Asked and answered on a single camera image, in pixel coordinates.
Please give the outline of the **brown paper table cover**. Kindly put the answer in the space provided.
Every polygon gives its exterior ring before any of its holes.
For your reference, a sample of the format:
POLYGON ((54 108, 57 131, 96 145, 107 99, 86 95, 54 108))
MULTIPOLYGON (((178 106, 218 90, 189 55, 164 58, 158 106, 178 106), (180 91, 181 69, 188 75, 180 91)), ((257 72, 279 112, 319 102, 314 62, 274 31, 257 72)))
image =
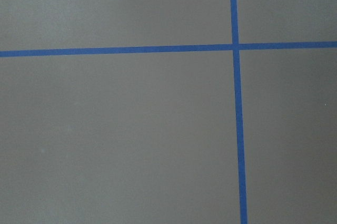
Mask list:
POLYGON ((336 223, 336 0, 1 0, 1 223, 336 223))

